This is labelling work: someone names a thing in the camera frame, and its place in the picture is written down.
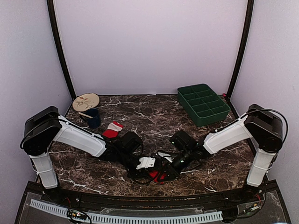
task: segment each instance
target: white grille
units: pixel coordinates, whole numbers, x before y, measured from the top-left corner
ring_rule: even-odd
[[[35,199],[31,199],[30,206],[59,217],[67,218],[66,216],[67,208],[65,207],[48,204],[45,202],[40,202]],[[223,219],[221,211],[211,212],[206,214],[191,215],[191,216],[157,217],[157,218],[109,216],[109,215],[96,214],[92,212],[88,212],[87,214],[91,218],[93,224],[200,224],[200,223],[221,221]]]

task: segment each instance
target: wooden plate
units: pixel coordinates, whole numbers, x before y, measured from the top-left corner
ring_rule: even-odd
[[[99,102],[100,98],[97,94],[88,93],[77,97],[72,105],[75,111],[84,112],[90,108],[96,107]]]

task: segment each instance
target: white panel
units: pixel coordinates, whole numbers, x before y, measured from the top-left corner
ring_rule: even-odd
[[[35,173],[20,149],[25,121],[54,105],[71,103],[45,0],[0,1],[0,223],[14,223]]]
[[[282,112],[290,133],[269,177],[277,179],[292,223],[299,223],[299,1],[255,1],[232,102],[243,113],[257,103]]]
[[[56,0],[78,94],[167,94],[206,83],[227,91],[246,0]]]

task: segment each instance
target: dark blue cup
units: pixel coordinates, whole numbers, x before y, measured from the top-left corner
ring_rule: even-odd
[[[90,128],[97,128],[101,125],[101,118],[100,118],[99,111],[97,109],[94,108],[88,109],[87,111],[85,111],[85,114],[93,117],[93,118],[87,118],[81,116],[81,118],[88,123],[88,126]]]

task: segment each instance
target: green tray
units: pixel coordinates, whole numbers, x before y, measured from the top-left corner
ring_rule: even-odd
[[[230,111],[207,84],[178,88],[178,101],[198,127],[224,120]]]

